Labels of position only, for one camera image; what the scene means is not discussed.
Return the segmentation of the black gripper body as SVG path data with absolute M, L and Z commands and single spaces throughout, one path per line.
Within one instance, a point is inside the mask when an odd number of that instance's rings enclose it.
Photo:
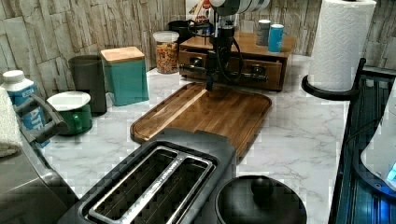
M 215 16 L 215 30 L 212 36 L 214 51 L 220 58 L 229 55 L 233 44 L 235 16 Z

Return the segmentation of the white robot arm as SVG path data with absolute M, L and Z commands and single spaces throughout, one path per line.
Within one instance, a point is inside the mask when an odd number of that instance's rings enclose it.
M 215 12 L 215 28 L 209 37 L 213 49 L 207 54 L 205 88 L 212 91 L 215 75 L 220 75 L 229 82 L 236 82 L 243 75 L 243 57 L 234 38 L 235 16 L 240 13 L 265 9 L 270 0 L 209 0 L 209 2 Z M 239 54 L 238 72 L 236 74 L 227 70 L 232 45 L 235 45 Z

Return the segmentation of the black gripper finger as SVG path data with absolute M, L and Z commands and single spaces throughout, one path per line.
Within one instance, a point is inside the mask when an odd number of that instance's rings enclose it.
M 213 90 L 214 75 L 216 74 L 218 67 L 217 53 L 214 50 L 210 50 L 207 54 L 206 59 L 206 89 L 208 91 Z

